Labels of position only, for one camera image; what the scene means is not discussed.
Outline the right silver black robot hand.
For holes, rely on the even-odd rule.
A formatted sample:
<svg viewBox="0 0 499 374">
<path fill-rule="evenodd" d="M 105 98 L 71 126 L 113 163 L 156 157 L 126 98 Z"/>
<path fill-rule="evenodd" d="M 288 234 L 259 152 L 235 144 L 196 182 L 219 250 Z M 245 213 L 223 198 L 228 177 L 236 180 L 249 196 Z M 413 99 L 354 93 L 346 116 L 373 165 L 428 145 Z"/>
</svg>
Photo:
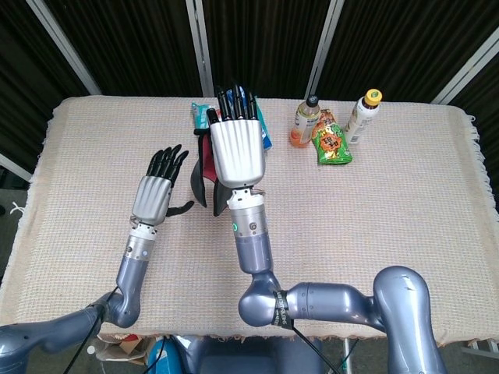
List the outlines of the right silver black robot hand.
<svg viewBox="0 0 499 374">
<path fill-rule="evenodd" d="M 255 96 L 239 84 L 218 92 L 218 109 L 207 111 L 218 181 L 228 189 L 250 189 L 264 177 L 263 126 Z"/>
</svg>

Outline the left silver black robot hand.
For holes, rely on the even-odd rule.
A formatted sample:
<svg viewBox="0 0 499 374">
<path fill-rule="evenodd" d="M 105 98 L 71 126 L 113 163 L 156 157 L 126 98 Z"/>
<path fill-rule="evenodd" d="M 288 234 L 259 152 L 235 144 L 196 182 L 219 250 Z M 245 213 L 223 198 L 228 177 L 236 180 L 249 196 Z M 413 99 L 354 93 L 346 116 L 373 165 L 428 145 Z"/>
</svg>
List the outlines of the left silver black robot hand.
<svg viewBox="0 0 499 374">
<path fill-rule="evenodd" d="M 184 214 L 193 207 L 192 200 L 182 206 L 170 206 L 173 188 L 188 154 L 188 150 L 182 151 L 182 145 L 177 144 L 158 150 L 153 155 L 136 192 L 130 217 L 132 226 L 145 224 L 157 227 L 166 218 Z"/>
</svg>

